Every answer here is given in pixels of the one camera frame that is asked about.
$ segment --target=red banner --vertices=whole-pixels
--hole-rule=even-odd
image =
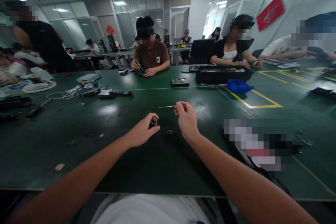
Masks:
[[[108,26],[106,31],[113,36],[114,29],[111,26]]]
[[[285,13],[282,0],[273,0],[258,16],[257,24],[261,32],[269,26],[275,19]]]

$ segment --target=forearm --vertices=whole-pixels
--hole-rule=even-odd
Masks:
[[[251,223],[317,223],[280,188],[204,136],[198,134],[188,142]]]
[[[219,65],[237,65],[236,62],[227,61],[227,60],[220,59],[220,58],[217,58],[217,57],[212,57],[212,58],[210,59],[210,62],[211,62],[212,64],[219,64]]]
[[[70,220],[129,149],[123,138],[108,145],[40,193],[15,214],[10,223],[66,223]]]
[[[157,70],[157,72],[161,72],[161,71],[166,70],[169,67],[170,67],[170,61],[165,61],[163,62],[162,65],[155,67],[155,69]]]

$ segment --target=white t-shirt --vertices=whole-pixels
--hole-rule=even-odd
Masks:
[[[307,50],[307,47],[292,46],[291,35],[278,38],[269,44],[260,55],[271,56],[289,51]]]
[[[194,197],[169,197],[135,194],[108,204],[107,198],[99,206],[91,224],[189,224],[209,219]]]
[[[238,54],[237,50],[224,52],[222,59],[232,61],[234,57],[237,56],[237,54]]]
[[[42,65],[45,65],[46,62],[41,58],[41,57],[35,57],[33,55],[30,55],[28,53],[23,53],[23,52],[16,52],[14,54],[14,56],[16,58],[25,58],[27,60],[30,60],[32,62],[34,62],[36,65],[39,65],[39,66],[42,66]]]

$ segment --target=small part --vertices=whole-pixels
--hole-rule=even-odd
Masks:
[[[152,128],[158,124],[157,119],[155,117],[152,117],[150,121],[151,122],[149,123],[149,128]]]

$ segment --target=office chair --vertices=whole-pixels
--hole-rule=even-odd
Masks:
[[[215,39],[194,40],[192,44],[188,65],[207,64],[210,61]]]

